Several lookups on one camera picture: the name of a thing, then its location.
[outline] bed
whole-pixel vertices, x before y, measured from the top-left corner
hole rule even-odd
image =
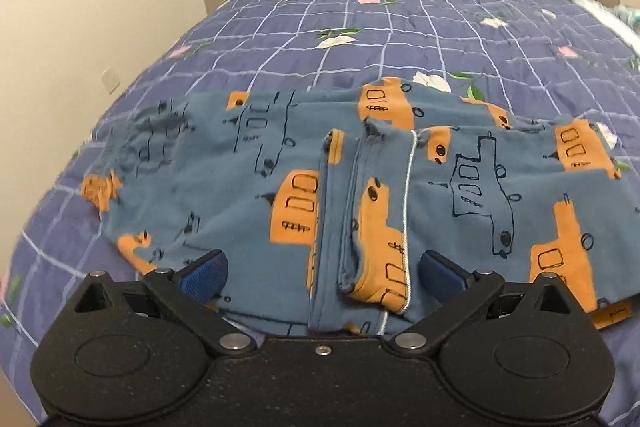
[[[38,342],[86,273],[135,277],[79,195],[110,126],[139,108],[213,90],[346,89],[399,76],[531,118],[585,116],[640,200],[640,73],[634,51],[569,0],[227,0],[189,30],[113,104],[44,195],[4,279],[0,365],[34,418]],[[602,410],[632,425],[640,404],[640,319],[604,330],[616,359]]]

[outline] cartoon vehicle print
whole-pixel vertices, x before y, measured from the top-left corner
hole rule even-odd
[[[598,303],[587,254],[593,248],[593,235],[580,230],[574,203],[567,194],[553,208],[558,238],[531,247],[529,280],[532,281],[541,272],[553,271],[562,278],[585,311],[593,311]]]
[[[245,92],[234,92],[229,96],[227,109],[242,107],[239,116],[223,121],[236,126],[234,152],[257,150],[255,172],[264,178],[273,173],[283,147],[296,145],[293,139],[287,137],[287,120],[292,99],[292,92],[287,96],[280,96],[277,92],[268,103],[252,102]]]
[[[115,171],[111,171],[108,176],[89,174],[82,181],[81,194],[102,213],[109,211],[110,200],[118,201],[118,190],[123,187]]]
[[[318,222],[318,171],[293,170],[275,194],[261,197],[271,203],[270,241],[281,245],[309,245],[306,287],[313,291]]]
[[[503,108],[498,107],[493,103],[482,102],[481,100],[474,100],[472,98],[463,98],[462,101],[465,103],[484,105],[498,127],[502,127],[503,129],[507,130],[511,129],[509,115],[507,115],[507,112]]]
[[[442,165],[449,155],[449,143],[451,142],[451,127],[428,127],[429,132],[424,155],[428,161]]]
[[[379,303],[403,313],[408,304],[404,266],[404,235],[388,226],[390,189],[370,178],[360,198],[357,230],[360,246],[360,277],[350,296],[362,302]]]
[[[603,169],[610,179],[622,177],[588,121],[574,120],[567,125],[558,126],[555,135],[558,150],[546,157],[558,159],[565,171]]]
[[[358,100],[360,119],[377,118],[390,122],[394,127],[413,130],[414,115],[422,117],[424,111],[419,107],[411,107],[406,99],[404,94],[411,89],[411,84],[403,84],[400,78],[394,76],[384,77],[381,86],[365,84]]]
[[[611,326],[628,319],[633,315],[633,313],[633,306],[631,302],[628,299],[624,299],[613,304],[605,304],[604,306],[599,307],[596,311],[591,312],[589,315],[591,317],[591,322],[596,329],[601,330],[602,328],[606,328],[607,326]]]
[[[495,137],[478,137],[478,157],[456,154],[456,165],[449,186],[453,193],[453,216],[478,214],[491,220],[494,255],[507,258],[513,244],[514,222],[511,202],[519,194],[506,195],[500,179],[506,168],[496,163]]]
[[[138,235],[122,234],[116,241],[116,246],[120,254],[142,275],[146,275],[157,268],[155,264],[145,261],[136,254],[136,248],[148,248],[151,246],[151,234],[147,233],[146,230]]]

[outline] pajama pants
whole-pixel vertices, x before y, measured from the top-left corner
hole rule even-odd
[[[441,304],[429,252],[555,271],[588,312],[640,291],[640,209],[595,125],[399,78],[162,101],[113,128],[82,193],[141,273],[222,250],[211,305],[268,333],[401,331]]]

